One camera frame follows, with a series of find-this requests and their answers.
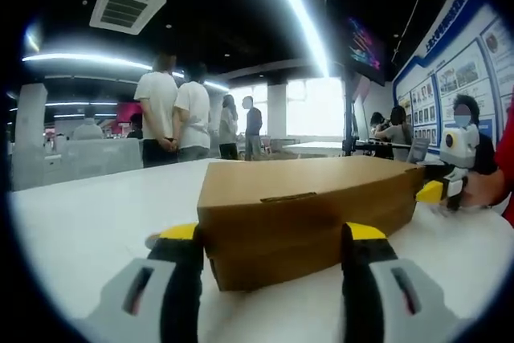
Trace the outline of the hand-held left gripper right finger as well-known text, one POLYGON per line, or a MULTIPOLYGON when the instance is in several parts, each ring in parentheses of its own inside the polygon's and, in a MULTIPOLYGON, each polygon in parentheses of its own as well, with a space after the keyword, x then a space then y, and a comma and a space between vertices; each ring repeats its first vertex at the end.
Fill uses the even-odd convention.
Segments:
POLYGON ((341 229, 342 342, 447 342, 458 317, 441 287, 416 263, 397 257, 377 228, 341 229))

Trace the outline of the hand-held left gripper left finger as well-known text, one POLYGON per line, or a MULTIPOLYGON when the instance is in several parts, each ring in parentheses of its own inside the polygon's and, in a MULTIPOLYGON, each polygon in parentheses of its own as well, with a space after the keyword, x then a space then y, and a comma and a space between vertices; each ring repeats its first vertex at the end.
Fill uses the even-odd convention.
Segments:
POLYGON ((100 302, 82 320, 91 342, 197 342, 203 243, 196 223, 153 238, 102 288, 100 302))

